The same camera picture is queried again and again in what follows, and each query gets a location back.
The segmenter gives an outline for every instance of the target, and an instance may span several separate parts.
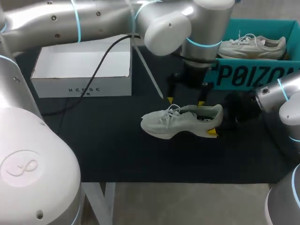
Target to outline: logo on robot arm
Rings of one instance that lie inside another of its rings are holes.
[[[15,187],[29,186],[43,174],[42,158],[31,150],[8,155],[0,165],[0,178]]]
[[[29,161],[26,166],[16,165],[16,169],[8,169],[6,172],[12,176],[19,177],[22,176],[25,172],[32,172],[38,167],[38,162],[36,160]]]

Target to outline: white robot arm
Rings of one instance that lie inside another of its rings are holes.
[[[0,7],[0,224],[78,225],[80,169],[13,58],[38,46],[138,33],[155,55],[215,60],[234,0],[73,0]],[[204,75],[209,63],[185,61]]]

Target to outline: sneaker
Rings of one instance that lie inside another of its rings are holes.
[[[161,139],[171,139],[181,131],[189,131],[199,137],[215,138],[211,130],[223,121],[223,107],[187,105],[180,108],[171,105],[166,110],[151,112],[142,117],[141,127],[148,134]]]
[[[256,37],[254,34],[246,34],[237,40],[223,41],[218,54],[224,59],[279,60],[285,51],[285,37],[279,40],[270,40],[263,36]]]

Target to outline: black cable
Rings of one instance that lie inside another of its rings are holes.
[[[104,61],[104,59],[106,58],[106,56],[108,55],[108,53],[111,51],[111,49],[112,49],[116,44],[118,44],[120,41],[125,40],[125,39],[127,39],[127,38],[131,38],[131,37],[132,37],[132,35],[127,35],[127,36],[121,37],[120,39],[118,39],[118,40],[116,40],[114,43],[112,43],[112,45],[106,50],[106,52],[105,52],[104,56],[102,57],[102,59],[101,59],[99,65],[98,65],[98,67],[96,68],[96,70],[95,70],[93,76],[91,77],[89,83],[86,85],[86,88],[85,88],[85,90],[83,91],[83,93],[81,94],[81,96],[79,97],[78,101],[74,102],[72,105],[70,105],[70,106],[68,106],[68,107],[65,107],[65,108],[62,109],[62,110],[58,110],[58,111],[56,111],[56,112],[44,113],[44,114],[42,114],[42,116],[54,116],[54,115],[59,115],[59,114],[61,114],[61,113],[65,113],[66,111],[68,111],[68,110],[70,110],[70,109],[73,109],[76,105],[78,105],[78,104],[82,101],[82,99],[83,99],[83,97],[84,97],[86,91],[87,91],[88,88],[90,87],[90,84],[91,84],[92,81],[94,80],[94,78],[95,78],[95,76],[96,76],[98,70],[100,69],[100,67],[101,67],[101,65],[102,65],[102,63],[103,63],[103,61]]]
[[[55,112],[44,113],[44,114],[42,114],[42,116],[55,116],[55,115],[59,115],[59,114],[61,114],[61,113],[65,113],[66,111],[68,111],[68,110],[70,110],[70,109],[73,109],[76,105],[78,105],[78,104],[82,101],[82,99],[83,99],[83,97],[84,97],[86,91],[87,91],[88,88],[90,87],[90,84],[91,84],[92,81],[94,80],[94,78],[95,78],[95,76],[96,76],[98,70],[100,69],[100,67],[101,67],[101,65],[102,65],[102,63],[103,63],[103,61],[104,61],[104,59],[106,58],[106,56],[108,55],[108,53],[111,51],[111,49],[112,49],[116,44],[118,44],[120,41],[125,40],[125,39],[127,39],[127,38],[131,38],[131,37],[132,37],[132,35],[127,35],[127,36],[121,37],[120,39],[118,39],[118,40],[116,40],[114,43],[112,43],[112,45],[106,50],[106,52],[105,52],[104,56],[102,57],[102,59],[101,59],[99,65],[98,65],[98,67],[96,68],[96,70],[95,70],[93,76],[91,77],[89,83],[87,84],[87,86],[86,86],[86,88],[84,89],[83,93],[82,93],[81,96],[79,97],[78,101],[74,102],[74,103],[73,103],[72,105],[70,105],[70,106],[65,107],[65,108],[62,109],[62,110],[58,110],[58,111],[55,111]],[[183,60],[188,60],[188,61],[198,62],[198,63],[212,64],[212,63],[215,63],[215,62],[216,62],[216,60],[210,60],[210,61],[208,61],[208,60],[191,59],[191,58],[187,58],[187,57],[184,57],[184,56],[182,56],[182,55],[180,55],[180,54],[176,54],[176,53],[172,53],[171,55],[173,55],[173,56],[175,56],[175,57],[177,57],[177,58],[181,58],[181,59],[183,59]]]

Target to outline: shoe insole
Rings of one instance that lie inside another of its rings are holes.
[[[204,121],[209,121],[209,120],[213,120],[213,117],[210,116],[197,116],[197,120],[204,120]]]

